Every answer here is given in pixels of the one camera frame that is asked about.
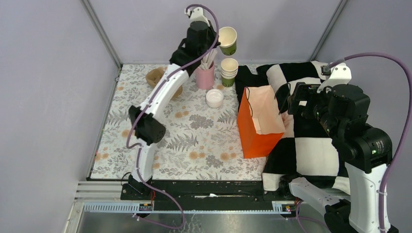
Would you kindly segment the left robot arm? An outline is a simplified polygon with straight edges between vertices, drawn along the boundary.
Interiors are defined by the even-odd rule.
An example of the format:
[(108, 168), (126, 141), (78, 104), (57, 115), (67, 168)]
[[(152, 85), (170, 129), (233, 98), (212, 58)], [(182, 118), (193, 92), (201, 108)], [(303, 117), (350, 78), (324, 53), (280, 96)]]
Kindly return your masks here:
[(154, 151), (166, 133), (166, 127), (157, 117), (200, 65), (202, 58), (218, 45), (218, 34), (209, 20), (192, 21), (186, 38), (173, 52), (159, 83), (139, 106), (129, 108), (132, 128), (126, 146), (129, 149), (137, 148), (137, 158), (128, 181), (122, 186), (121, 200), (148, 200), (153, 191), (161, 192), (151, 186)]

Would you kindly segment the green paper cup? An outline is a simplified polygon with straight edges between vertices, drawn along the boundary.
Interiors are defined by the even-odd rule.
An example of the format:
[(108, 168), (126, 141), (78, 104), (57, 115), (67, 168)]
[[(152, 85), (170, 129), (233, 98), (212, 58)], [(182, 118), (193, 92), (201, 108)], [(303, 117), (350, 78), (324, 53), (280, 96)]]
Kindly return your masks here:
[(237, 50), (237, 31), (232, 27), (219, 29), (220, 49), (225, 56), (233, 55)]

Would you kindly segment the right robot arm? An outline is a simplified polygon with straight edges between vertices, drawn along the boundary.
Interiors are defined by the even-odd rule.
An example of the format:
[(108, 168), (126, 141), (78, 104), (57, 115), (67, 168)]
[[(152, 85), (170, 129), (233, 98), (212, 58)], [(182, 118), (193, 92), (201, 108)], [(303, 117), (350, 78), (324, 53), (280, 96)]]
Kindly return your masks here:
[(393, 144), (386, 132), (367, 124), (370, 98), (351, 84), (322, 87), (299, 82), (288, 98), (288, 113), (295, 114), (301, 101), (306, 102), (301, 115), (319, 122), (344, 161), (350, 199), (330, 196), (298, 173), (281, 177), (279, 195), (307, 202), (323, 215), (332, 233), (397, 232), (386, 205), (379, 202), (385, 196), (380, 186), (393, 159)]

